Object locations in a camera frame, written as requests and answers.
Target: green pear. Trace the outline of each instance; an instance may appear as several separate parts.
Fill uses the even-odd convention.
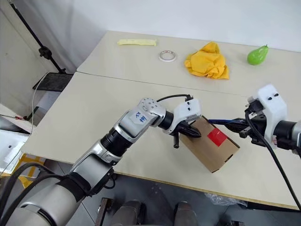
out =
[[[261,64],[264,61],[265,57],[267,56],[268,50],[269,50],[268,45],[265,45],[251,51],[248,54],[248,63],[251,65]]]

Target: handwritten label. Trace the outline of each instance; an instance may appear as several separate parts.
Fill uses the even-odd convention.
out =
[[[132,114],[130,119],[133,121],[133,123],[140,125],[148,121],[147,117],[143,115],[140,111],[137,111],[134,114]]]

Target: white tape roll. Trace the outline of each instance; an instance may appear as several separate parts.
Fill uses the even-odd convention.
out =
[[[176,54],[173,51],[170,50],[164,50],[160,52],[159,54],[159,59],[164,61],[164,62],[172,62],[176,59]]]

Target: red label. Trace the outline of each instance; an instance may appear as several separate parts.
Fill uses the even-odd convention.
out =
[[[227,136],[223,134],[218,128],[214,128],[207,137],[216,144],[216,146],[221,146],[221,144],[227,139]]]

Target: crumpled yellow towel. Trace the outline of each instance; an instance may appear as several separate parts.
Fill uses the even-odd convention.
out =
[[[210,42],[185,60],[185,67],[196,76],[206,76],[212,79],[229,79],[229,69],[225,58],[220,53],[217,43]]]

